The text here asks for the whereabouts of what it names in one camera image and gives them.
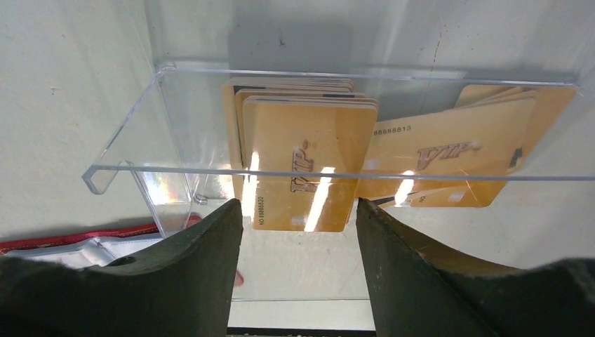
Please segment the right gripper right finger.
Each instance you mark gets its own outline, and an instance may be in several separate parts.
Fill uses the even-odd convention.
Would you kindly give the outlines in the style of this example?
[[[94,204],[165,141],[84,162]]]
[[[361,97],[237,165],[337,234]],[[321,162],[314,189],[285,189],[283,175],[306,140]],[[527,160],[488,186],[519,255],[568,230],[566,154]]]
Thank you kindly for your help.
[[[360,199],[356,231],[378,336],[593,336],[594,260],[492,263]]]

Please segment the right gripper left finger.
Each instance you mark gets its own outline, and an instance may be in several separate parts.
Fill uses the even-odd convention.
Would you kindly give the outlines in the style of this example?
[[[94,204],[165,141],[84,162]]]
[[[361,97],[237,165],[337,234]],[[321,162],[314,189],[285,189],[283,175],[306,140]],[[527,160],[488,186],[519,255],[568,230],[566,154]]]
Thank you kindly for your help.
[[[225,336],[243,233],[227,201],[104,266],[1,259],[2,336]]]

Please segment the red leather card holder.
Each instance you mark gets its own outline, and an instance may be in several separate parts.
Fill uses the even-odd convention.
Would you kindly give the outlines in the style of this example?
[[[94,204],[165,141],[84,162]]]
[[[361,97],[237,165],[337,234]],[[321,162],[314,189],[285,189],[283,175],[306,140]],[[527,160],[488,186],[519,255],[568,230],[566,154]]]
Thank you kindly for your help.
[[[156,223],[1,244],[1,255],[52,262],[70,268],[106,266],[162,240]]]

